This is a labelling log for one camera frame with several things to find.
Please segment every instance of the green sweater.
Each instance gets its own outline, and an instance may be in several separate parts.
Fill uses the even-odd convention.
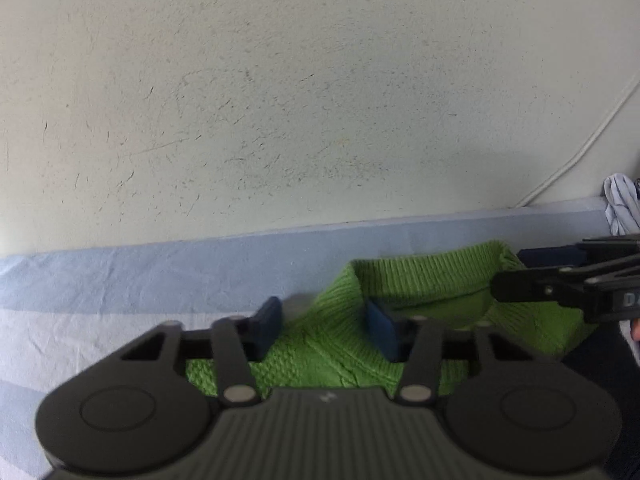
[[[272,386],[379,385],[393,392],[404,365],[385,361],[368,341],[362,323],[366,296],[384,298],[408,316],[441,319],[451,328],[488,321],[560,357],[593,327],[585,325],[579,310],[556,303],[497,303],[489,280],[499,270],[519,268],[501,242],[431,256],[355,260],[308,312],[286,324],[267,358],[252,364],[258,387],[262,394]],[[444,362],[440,394],[450,393],[466,372],[466,362]],[[206,394],[216,393],[208,361],[189,362],[187,377]]]

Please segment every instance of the cable knit pattern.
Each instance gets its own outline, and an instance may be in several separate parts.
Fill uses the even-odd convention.
[[[403,364],[376,351],[363,329],[364,298],[384,298],[408,315],[423,314],[452,328],[489,321],[554,356],[591,333],[578,310],[556,303],[497,303],[489,281],[499,270],[522,268],[501,242],[450,253],[381,260],[354,260],[319,294],[303,316],[290,322],[261,363],[252,364],[258,387],[383,386],[392,392]],[[443,363],[440,393],[466,378],[467,363]],[[210,362],[189,362],[187,376],[206,394],[216,393]]]

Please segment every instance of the wall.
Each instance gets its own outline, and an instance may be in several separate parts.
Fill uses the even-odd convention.
[[[640,0],[0,0],[0,253],[514,205],[640,70]],[[636,92],[540,200],[638,164]]]

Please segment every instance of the textured wall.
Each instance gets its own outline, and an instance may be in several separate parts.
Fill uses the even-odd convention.
[[[0,0],[0,253],[513,205],[640,69],[638,8]],[[638,93],[543,200],[637,163]]]

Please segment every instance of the black fabric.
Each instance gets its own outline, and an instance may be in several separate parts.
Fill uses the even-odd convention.
[[[562,362],[607,390],[622,414],[605,471],[613,480],[640,480],[640,368],[618,323],[601,325]]]

